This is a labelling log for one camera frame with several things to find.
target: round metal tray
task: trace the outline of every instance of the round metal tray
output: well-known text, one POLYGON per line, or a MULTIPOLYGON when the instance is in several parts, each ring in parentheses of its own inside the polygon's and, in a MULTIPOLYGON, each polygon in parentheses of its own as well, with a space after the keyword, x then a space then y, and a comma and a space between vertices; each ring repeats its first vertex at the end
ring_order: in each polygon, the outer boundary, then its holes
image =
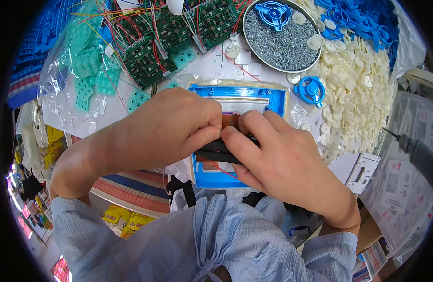
MULTIPOLYGON (((257 0, 257 1, 254 1, 253 3, 251 3, 251 4, 248 6, 248 8, 246 8, 246 11, 245 11, 245 13, 244 13, 244 15, 243 15, 243 33, 244 33, 244 34, 246 34, 245 23, 246 23, 246 17, 247 17, 247 14, 249 13, 249 11, 251 11, 251 10, 256 6, 256 4, 264 3, 264 2, 267 2, 267 1, 269 1, 269 0, 257 0)), ((309 14, 309 13, 308 13, 308 12, 307 12, 303 7, 301 7, 301 6, 298 5, 297 3, 294 3, 294 2, 292 2, 292 1, 288 1, 288 0, 275 0, 275 1, 276 1, 276 2, 279 2, 279 3, 287 4, 288 6, 293 7, 293 8, 295 8, 295 9, 297 9, 298 11, 300 11, 301 13, 303 13, 304 16, 306 16, 306 18, 307 18, 308 20, 310 20, 310 22, 312 23, 312 25, 314 25, 315 30, 317 31, 317 33, 321 35, 320 31, 319 31, 318 28, 317 28, 317 24, 315 23, 315 20, 312 19, 312 17, 310 16, 310 14, 309 14)), ((322 49, 320 48, 320 49, 318 50, 318 56, 317 56, 317 58, 315 59, 315 62, 312 63, 312 64, 311 64, 310 66, 308 66, 307 68, 304 68, 304 69, 302 69, 302 70, 291 70, 291 71, 290 71, 290 70, 289 70, 289 71, 288 71, 288 70, 281 70, 281 69, 278 69, 278 68, 276 68, 276 67, 274 67, 274 66, 268 64, 267 62, 265 62, 265 61, 262 59, 262 57, 261 57, 258 53, 256 53, 256 52, 254 51, 253 47, 251 46, 251 43, 249 42, 249 39, 248 39, 246 36, 245 36, 245 39, 246 39, 247 44, 249 45, 249 48, 251 48, 251 51, 252 51, 254 54, 256 54, 257 58, 259 58, 262 62, 264 62, 265 64, 267 64, 267 65, 269 65, 270 67, 274 68, 275 70, 282 71, 282 72, 285 72, 285 73, 296 74, 296 73, 302 73, 302 72, 304 72, 304 71, 307 71, 307 70, 309 70, 310 68, 312 68, 313 66, 315 66, 315 64, 316 64, 316 63, 318 62, 318 60, 320 59, 320 56, 322 55, 322 49)))

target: white table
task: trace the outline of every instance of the white table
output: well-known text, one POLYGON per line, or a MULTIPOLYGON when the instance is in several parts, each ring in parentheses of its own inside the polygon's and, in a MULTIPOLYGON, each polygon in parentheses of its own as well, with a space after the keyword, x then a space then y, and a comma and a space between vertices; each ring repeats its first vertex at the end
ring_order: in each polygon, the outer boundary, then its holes
MULTIPOLYGON (((224 46, 228 46, 229 43, 230 40, 226 40, 224 46)), ((223 49, 222 44, 219 44, 218 47, 220 49, 223 49)), ((199 52, 199 55, 197 55, 197 58, 194 61, 189 63, 188 67, 186 67, 186 70, 181 70, 179 73, 197 74, 200 77, 219 79, 255 80, 250 75, 244 75, 243 71, 226 57, 224 57, 223 65, 221 67, 221 60, 222 56, 224 55, 217 48, 208 50, 204 54, 201 54, 196 46, 193 45, 193 48, 196 52, 199 52)), ((259 62, 262 65, 262 72, 259 76, 257 76, 259 80, 277 82, 285 85, 286 87, 289 87, 291 90, 293 85, 287 81, 286 73, 274 70, 273 68, 265 65, 264 63, 260 62, 255 57, 255 55, 253 55, 253 62, 259 62)), ((72 78, 73 77, 70 74, 68 77, 68 84, 71 83, 72 78)), ((124 72, 121 72, 120 78, 126 82, 131 82, 129 77, 127 77, 124 72)), ((124 103, 127 102, 127 99, 129 99, 129 95, 134 91, 134 88, 132 86, 133 84, 130 85, 126 82, 120 80, 118 84, 118 92, 124 103)), ((159 85, 158 90, 167 84, 168 81, 164 81, 161 85, 159 85)), ((96 102, 97 101, 92 101, 90 103, 91 109, 98 108, 96 102)), ((308 107, 308 109, 312 109, 311 107, 305 105, 302 102, 300 102, 300 104, 302 104, 304 107, 308 107)), ((44 123, 46 125, 50 125, 60 130, 64 130, 66 133, 70 133, 77 137, 85 138, 90 134, 94 133, 96 130, 100 130, 124 118, 125 116, 127 116, 127 112, 124 109, 124 106, 121 103, 119 97, 116 95, 113 97, 107 97, 107 105, 103 116, 99 115, 97 116, 97 118, 91 117, 90 119, 83 113, 77 113, 79 121, 75 122, 73 126, 69 126, 66 128, 63 127, 60 117, 54 114, 45 104, 43 104, 43 116, 44 123)), ((321 116, 321 108, 315 111, 313 114, 308 115, 305 118, 304 122, 312 126, 312 135, 314 136, 314 138, 317 138, 320 135, 320 125, 324 122, 324 119, 321 116)), ((320 143, 318 143, 318 147, 320 151, 324 149, 324 146, 322 146, 320 143)), ((353 166, 356 163, 358 155, 359 154, 350 153, 347 155, 339 156, 328 167, 342 183, 345 183, 350 175, 353 166)))

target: blue fabric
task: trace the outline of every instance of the blue fabric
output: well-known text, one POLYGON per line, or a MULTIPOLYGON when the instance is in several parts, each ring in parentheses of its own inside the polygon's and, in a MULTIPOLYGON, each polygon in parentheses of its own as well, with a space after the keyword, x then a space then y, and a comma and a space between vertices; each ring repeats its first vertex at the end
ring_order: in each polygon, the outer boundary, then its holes
POLYGON ((74 281, 202 282, 220 265, 232 281, 351 281, 357 237, 319 236, 300 256, 269 219, 275 201, 254 208, 223 194, 201 197, 124 241, 83 202, 57 197, 53 235, 74 281))

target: pile of white plastic parts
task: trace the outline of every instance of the pile of white plastic parts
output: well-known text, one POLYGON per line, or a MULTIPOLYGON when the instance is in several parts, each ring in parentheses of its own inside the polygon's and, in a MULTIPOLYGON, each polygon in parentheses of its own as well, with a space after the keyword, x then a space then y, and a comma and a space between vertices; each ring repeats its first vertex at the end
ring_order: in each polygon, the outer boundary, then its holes
MULTIPOLYGON (((314 20, 326 9, 315 6, 313 0, 296 0, 314 20)), ((396 85, 389 85, 389 58, 384 50, 375 52, 369 42, 347 35, 343 41, 325 39, 317 65, 300 76, 318 76, 325 87, 322 115, 326 122, 320 127, 317 139, 326 149, 323 161, 331 163, 339 154, 350 152, 372 153, 377 136, 396 93, 396 85)))

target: green circuit board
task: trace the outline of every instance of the green circuit board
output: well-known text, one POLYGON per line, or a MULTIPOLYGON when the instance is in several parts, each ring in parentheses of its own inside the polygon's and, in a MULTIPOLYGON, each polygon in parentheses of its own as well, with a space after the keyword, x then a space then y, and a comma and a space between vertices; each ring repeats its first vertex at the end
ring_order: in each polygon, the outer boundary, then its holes
POLYGON ((139 35, 142 35, 141 39, 130 45, 123 54, 123 62, 139 87, 145 88, 164 76, 154 57, 154 45, 160 64, 166 69, 166 72, 173 72, 177 70, 177 66, 171 56, 174 56, 180 49, 195 42, 204 53, 232 34, 239 16, 232 2, 229 0, 189 0, 188 4, 191 9, 183 16, 194 27, 197 27, 198 2, 201 40, 197 37, 193 38, 190 28, 182 16, 171 14, 167 8, 155 10, 155 27, 164 50, 159 50, 159 44, 156 44, 156 36, 153 31, 155 28, 154 21, 149 9, 141 16, 133 15, 127 20, 120 21, 124 29, 133 37, 139 38, 139 35))

